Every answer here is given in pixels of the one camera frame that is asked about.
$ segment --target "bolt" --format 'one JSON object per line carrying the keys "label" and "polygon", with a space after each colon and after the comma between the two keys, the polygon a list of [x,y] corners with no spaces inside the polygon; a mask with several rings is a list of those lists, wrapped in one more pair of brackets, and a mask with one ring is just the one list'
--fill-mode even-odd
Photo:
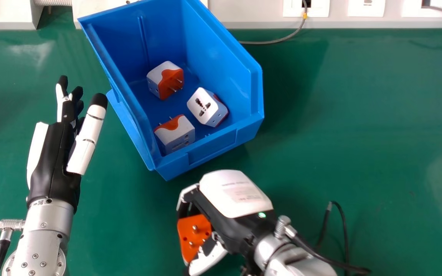
{"label": "bolt", "polygon": [[274,236],[276,239],[280,240],[285,234],[285,228],[291,223],[291,219],[285,215],[281,215],[277,219],[277,224],[275,225]]}

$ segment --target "robotic hand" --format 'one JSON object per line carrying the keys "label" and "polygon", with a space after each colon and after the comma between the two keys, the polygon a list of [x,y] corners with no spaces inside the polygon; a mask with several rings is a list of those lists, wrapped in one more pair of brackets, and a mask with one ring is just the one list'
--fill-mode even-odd
{"label": "robotic hand", "polygon": [[26,220],[0,221],[0,269],[13,231],[22,231],[18,247],[7,259],[3,276],[63,276],[73,215],[79,203],[79,186],[91,160],[107,110],[107,98],[95,94],[86,117],[83,88],[71,94],[68,80],[56,84],[57,122],[37,123],[33,133],[26,180]]}
{"label": "robotic hand", "polygon": [[188,276],[204,273],[228,253],[244,256],[244,276],[336,276],[330,264],[370,272],[316,253],[288,217],[276,218],[270,199],[240,171],[207,173],[182,190],[177,214]]}

